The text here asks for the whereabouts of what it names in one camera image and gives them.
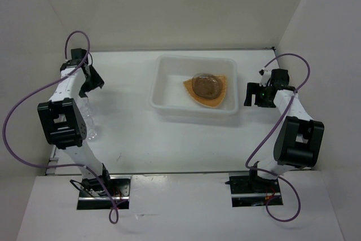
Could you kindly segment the triangular woven bamboo tray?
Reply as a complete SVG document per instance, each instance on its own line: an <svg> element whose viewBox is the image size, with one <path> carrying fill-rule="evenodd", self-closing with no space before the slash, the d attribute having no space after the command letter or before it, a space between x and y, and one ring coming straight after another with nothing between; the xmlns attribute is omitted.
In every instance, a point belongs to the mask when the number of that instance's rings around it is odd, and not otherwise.
<svg viewBox="0 0 361 241"><path fill-rule="evenodd" d="M225 99L227 93L227 77L225 75L215 75L219 77L223 83L222 91L219 97L215 99L205 99L198 97L192 90L192 78L183 81L183 86L188 93L188 95L198 104L208 107L208 108L218 108L223 100Z"/></svg>

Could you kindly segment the clear glass plate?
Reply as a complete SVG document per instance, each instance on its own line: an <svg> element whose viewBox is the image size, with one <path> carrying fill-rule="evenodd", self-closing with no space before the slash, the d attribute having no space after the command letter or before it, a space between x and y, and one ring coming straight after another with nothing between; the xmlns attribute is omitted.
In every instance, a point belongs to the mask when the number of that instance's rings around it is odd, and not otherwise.
<svg viewBox="0 0 361 241"><path fill-rule="evenodd" d="M222 87L221 79L210 73L199 73L192 78L192 90L201 98L215 99L219 97Z"/></svg>

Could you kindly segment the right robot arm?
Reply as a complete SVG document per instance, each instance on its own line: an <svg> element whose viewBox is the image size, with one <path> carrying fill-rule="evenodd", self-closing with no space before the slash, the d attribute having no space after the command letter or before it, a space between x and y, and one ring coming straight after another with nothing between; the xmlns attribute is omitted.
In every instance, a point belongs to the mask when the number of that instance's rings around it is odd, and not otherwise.
<svg viewBox="0 0 361 241"><path fill-rule="evenodd" d="M296 88L289 85L286 69L260 70L261 82L249 82L244 105L276 108L282 116L273 154L257 161L249 169L247 185L261 191L278 176L293 170L315 166L324 134L324 124L314 120L302 106Z"/></svg>

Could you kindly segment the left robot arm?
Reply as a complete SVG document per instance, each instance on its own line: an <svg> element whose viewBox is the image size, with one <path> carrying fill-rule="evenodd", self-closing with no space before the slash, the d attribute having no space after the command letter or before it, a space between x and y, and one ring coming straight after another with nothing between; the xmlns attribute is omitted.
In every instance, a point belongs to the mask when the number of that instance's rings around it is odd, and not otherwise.
<svg viewBox="0 0 361 241"><path fill-rule="evenodd" d="M60 73L62 82L54 94L37 107L46 140L77 164L85 193L105 196L112 190L112 181L87 142L86 121L77 104L88 92L102 88L104 81L81 48L71 50L71 59L62 64Z"/></svg>

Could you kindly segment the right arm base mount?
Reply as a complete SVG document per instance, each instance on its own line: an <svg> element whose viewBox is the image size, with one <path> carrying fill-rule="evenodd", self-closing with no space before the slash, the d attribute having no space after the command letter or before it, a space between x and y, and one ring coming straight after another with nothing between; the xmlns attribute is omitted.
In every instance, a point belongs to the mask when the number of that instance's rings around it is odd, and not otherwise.
<svg viewBox="0 0 361 241"><path fill-rule="evenodd" d="M251 177L249 173L230 174L225 185L230 188L233 208L263 207L270 199L270 206L283 205L277 179L263 180L258 177Z"/></svg>

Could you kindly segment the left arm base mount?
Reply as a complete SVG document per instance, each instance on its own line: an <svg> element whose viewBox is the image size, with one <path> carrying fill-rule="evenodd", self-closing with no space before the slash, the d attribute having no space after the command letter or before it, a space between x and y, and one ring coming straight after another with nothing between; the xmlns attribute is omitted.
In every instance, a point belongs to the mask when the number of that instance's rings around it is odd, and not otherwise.
<svg viewBox="0 0 361 241"><path fill-rule="evenodd" d="M117 209L129 209L131 177L114 175L111 176L112 187L108 189L112 199L117 205ZM85 181L69 181L78 191L77 210L107 210L112 207L112 203L104 191L96 192L85 188Z"/></svg>

